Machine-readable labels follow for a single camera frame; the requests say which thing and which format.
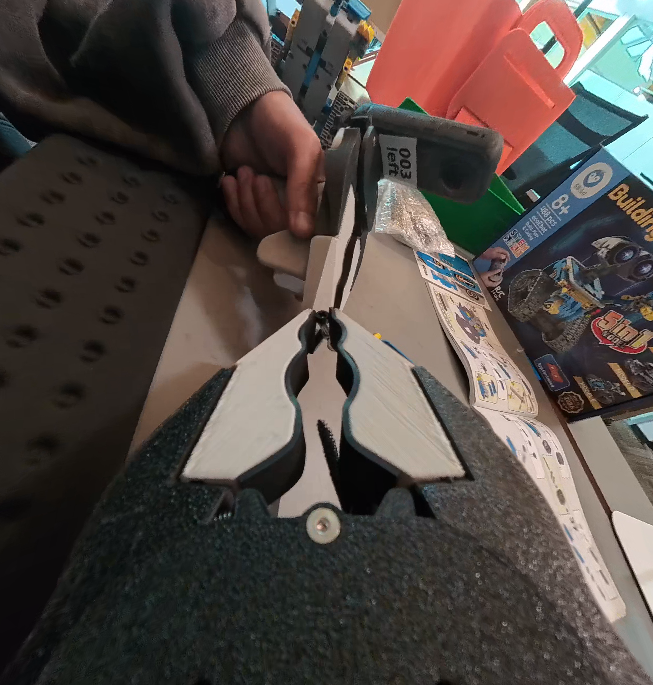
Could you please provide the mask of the white laptop stand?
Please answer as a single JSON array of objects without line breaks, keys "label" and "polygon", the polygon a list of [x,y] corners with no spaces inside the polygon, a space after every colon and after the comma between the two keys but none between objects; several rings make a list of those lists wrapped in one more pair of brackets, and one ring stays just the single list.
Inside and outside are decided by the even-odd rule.
[{"label": "white laptop stand", "polygon": [[612,528],[653,617],[653,525],[614,509]]}]

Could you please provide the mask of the instruction booklet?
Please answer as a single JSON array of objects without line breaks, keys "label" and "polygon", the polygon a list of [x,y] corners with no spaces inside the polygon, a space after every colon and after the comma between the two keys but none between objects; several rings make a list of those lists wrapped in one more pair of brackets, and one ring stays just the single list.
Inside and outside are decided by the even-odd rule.
[{"label": "instruction booklet", "polygon": [[563,525],[582,576],[611,622],[627,615],[623,596],[588,528],[567,453],[538,421],[534,387],[497,342],[485,310],[426,282],[440,328],[469,379],[469,405],[527,470]]}]

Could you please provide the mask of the white paper sheet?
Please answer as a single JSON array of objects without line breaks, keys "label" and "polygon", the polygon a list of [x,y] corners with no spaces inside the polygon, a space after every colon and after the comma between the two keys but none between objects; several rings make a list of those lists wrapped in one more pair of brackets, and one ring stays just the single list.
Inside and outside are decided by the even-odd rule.
[{"label": "white paper sheet", "polygon": [[492,311],[472,262],[461,255],[412,250],[421,277],[443,292],[457,295]]}]

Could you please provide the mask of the grey desk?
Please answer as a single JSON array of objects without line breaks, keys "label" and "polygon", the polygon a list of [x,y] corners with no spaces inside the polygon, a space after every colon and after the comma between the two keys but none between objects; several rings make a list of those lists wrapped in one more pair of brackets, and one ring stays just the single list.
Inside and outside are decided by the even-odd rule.
[{"label": "grey desk", "polygon": [[[257,262],[255,247],[227,220],[213,218],[178,303],[130,456],[220,367],[233,366],[298,311],[299,303]],[[406,247],[391,237],[371,237],[346,313],[364,330],[383,333],[469,405],[466,367],[440,330],[426,282]],[[490,324],[531,383],[540,421],[564,447],[588,528],[627,609],[612,627],[653,678],[653,620],[611,519],[617,509],[653,525],[653,505],[606,425],[601,419],[568,425],[535,379],[504,316],[492,311]],[[280,517],[299,516],[320,502],[340,503],[316,426],[322,419],[340,439],[343,392],[336,379],[336,361],[323,345],[310,358],[310,379],[298,398],[305,421],[305,468],[299,483],[273,505]]]}]

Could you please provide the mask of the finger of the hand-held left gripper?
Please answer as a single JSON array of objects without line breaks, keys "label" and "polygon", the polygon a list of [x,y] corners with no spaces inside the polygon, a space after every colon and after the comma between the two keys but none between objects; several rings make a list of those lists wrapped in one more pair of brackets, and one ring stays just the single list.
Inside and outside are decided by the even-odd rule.
[{"label": "finger of the hand-held left gripper", "polygon": [[304,289],[304,305],[308,310],[328,311],[334,308],[336,282],[346,253],[346,241],[353,234],[353,222],[356,205],[346,205],[337,237],[318,234],[312,239]]},{"label": "finger of the hand-held left gripper", "polygon": [[362,233],[362,234],[351,234],[346,241],[346,253],[343,253],[343,258],[341,258],[341,266],[340,266],[340,275],[337,275],[337,282],[336,282],[336,291],[334,291],[334,308],[336,310],[343,310],[343,305],[346,305],[346,302],[351,292],[358,271],[362,266],[367,239],[369,239],[369,233]]}]

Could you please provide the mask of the black perforated panel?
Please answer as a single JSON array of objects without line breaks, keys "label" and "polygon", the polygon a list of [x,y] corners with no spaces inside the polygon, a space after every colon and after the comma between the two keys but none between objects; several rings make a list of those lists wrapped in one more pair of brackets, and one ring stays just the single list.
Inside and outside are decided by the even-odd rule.
[{"label": "black perforated panel", "polygon": [[209,218],[204,180],[48,135],[0,172],[0,511],[123,458]]}]

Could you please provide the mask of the toy set box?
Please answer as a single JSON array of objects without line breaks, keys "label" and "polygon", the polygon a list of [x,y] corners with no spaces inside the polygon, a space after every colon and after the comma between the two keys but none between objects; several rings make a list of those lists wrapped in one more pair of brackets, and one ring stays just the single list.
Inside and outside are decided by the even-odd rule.
[{"label": "toy set box", "polygon": [[474,266],[568,421],[653,409],[653,188],[604,148]]}]

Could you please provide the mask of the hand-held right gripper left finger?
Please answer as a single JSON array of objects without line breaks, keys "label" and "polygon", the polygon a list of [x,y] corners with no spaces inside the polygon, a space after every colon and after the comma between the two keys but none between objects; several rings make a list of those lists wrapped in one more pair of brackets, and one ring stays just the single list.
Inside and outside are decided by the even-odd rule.
[{"label": "hand-held right gripper left finger", "polygon": [[192,445],[183,480],[255,488],[267,503],[280,502],[305,467],[298,395],[312,351],[314,311],[305,310],[243,355]]}]

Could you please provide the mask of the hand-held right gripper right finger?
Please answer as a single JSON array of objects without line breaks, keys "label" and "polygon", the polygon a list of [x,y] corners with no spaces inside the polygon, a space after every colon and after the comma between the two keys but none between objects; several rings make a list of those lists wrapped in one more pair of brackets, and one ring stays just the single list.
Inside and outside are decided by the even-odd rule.
[{"label": "hand-held right gripper right finger", "polygon": [[421,367],[340,310],[329,310],[336,376],[346,395],[340,453],[329,461],[343,507],[376,507],[393,488],[467,476],[421,379]]}]

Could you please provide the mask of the blue grey brick assembly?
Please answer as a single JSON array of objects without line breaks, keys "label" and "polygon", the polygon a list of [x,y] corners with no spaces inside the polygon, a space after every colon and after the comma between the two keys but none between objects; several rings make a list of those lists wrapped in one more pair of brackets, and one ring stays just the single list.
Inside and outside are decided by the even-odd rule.
[{"label": "blue grey brick assembly", "polygon": [[391,348],[393,351],[396,351],[398,355],[402,355],[409,363],[415,366],[415,361],[401,350],[396,348],[393,342],[385,340],[383,333],[375,333],[376,340],[380,340],[387,348]]}]

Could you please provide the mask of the clear bag of grey parts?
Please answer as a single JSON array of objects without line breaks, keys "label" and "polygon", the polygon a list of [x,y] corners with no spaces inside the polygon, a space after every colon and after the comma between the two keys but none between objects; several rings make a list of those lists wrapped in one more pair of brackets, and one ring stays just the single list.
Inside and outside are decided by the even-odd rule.
[{"label": "clear bag of grey parts", "polygon": [[379,181],[375,233],[389,234],[412,250],[457,255],[428,201],[406,183]]}]

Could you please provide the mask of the dark office chair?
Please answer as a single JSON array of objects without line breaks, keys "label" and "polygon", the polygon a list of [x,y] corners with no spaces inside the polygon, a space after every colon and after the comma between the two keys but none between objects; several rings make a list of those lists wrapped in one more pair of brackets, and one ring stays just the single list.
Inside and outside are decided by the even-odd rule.
[{"label": "dark office chair", "polygon": [[647,119],[601,99],[581,82],[572,90],[571,108],[501,174],[525,209],[557,189],[603,146]]}]

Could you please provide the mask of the green storage bin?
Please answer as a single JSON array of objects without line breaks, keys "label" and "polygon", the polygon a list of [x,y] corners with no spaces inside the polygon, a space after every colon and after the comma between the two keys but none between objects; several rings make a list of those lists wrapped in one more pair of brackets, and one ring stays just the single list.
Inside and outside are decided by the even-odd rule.
[{"label": "green storage bin", "polygon": [[421,189],[447,239],[481,255],[523,214],[496,174],[504,152],[501,133],[432,118],[412,99],[405,99],[398,109],[405,124],[415,119],[422,131],[383,146],[387,177]]}]

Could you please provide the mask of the person's left hand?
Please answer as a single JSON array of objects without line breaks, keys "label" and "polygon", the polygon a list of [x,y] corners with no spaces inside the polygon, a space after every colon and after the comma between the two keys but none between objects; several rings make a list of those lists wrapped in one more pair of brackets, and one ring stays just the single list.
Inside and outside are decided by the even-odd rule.
[{"label": "person's left hand", "polygon": [[220,163],[227,211],[248,237],[314,237],[323,152],[286,90],[259,97],[233,119]]}]

